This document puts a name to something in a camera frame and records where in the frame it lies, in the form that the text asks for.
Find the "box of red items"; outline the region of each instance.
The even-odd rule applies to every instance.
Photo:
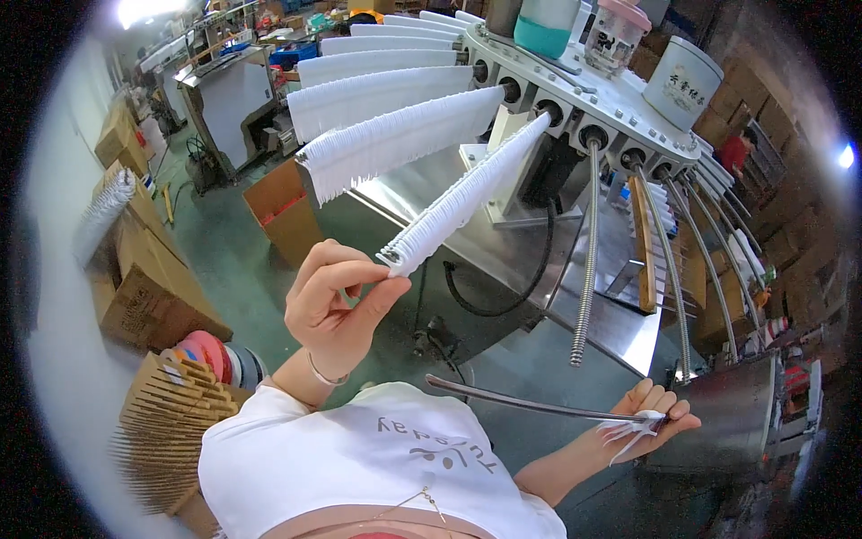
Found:
[[[293,159],[279,165],[242,193],[266,237],[293,267],[323,241]]]

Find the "teal container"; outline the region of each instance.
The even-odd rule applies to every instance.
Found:
[[[565,53],[579,0],[524,0],[515,23],[515,43],[548,58]]]
[[[546,28],[523,16],[518,16],[518,22],[515,23],[515,43],[548,58],[557,59],[563,55],[570,35],[571,28]]]

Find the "white t-shirt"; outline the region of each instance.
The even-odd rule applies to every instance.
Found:
[[[335,505],[393,506],[424,486],[445,515],[497,539],[565,539],[541,498],[520,492],[469,406],[403,382],[329,411],[262,385],[206,431],[201,491],[231,539],[256,539]],[[433,511],[419,496],[403,507]]]

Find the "bracelet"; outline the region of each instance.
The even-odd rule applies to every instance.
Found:
[[[305,357],[309,358],[309,367],[311,367],[311,372],[315,374],[317,379],[319,379],[321,382],[323,382],[326,385],[331,385],[334,387],[337,387],[339,385],[345,385],[345,383],[347,382],[347,379],[350,378],[350,373],[347,373],[335,381],[328,379],[327,377],[323,376],[320,371],[317,370],[317,367],[315,367],[314,361],[311,360],[311,352],[307,348],[305,348]]]

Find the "necklace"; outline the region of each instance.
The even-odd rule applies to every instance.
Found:
[[[443,513],[440,512],[440,508],[437,507],[437,503],[434,501],[433,498],[431,498],[431,495],[428,494],[428,487],[427,486],[424,486],[422,488],[422,490],[420,490],[419,492],[417,492],[413,496],[410,496],[409,498],[405,499],[400,504],[394,505],[394,506],[390,507],[389,509],[387,509],[386,511],[383,511],[382,513],[380,513],[376,517],[369,519],[369,522],[372,520],[377,520],[378,518],[382,517],[386,513],[390,512],[390,511],[394,511],[395,509],[397,509],[397,508],[401,507],[402,505],[406,504],[407,502],[409,502],[411,499],[417,498],[419,496],[423,496],[431,504],[431,506],[434,507],[434,510],[437,511],[437,515],[440,516],[440,520],[443,521],[443,529],[446,530],[446,533],[449,535],[449,539],[452,539],[452,531],[449,529],[449,524],[447,524],[446,518],[443,517]]]

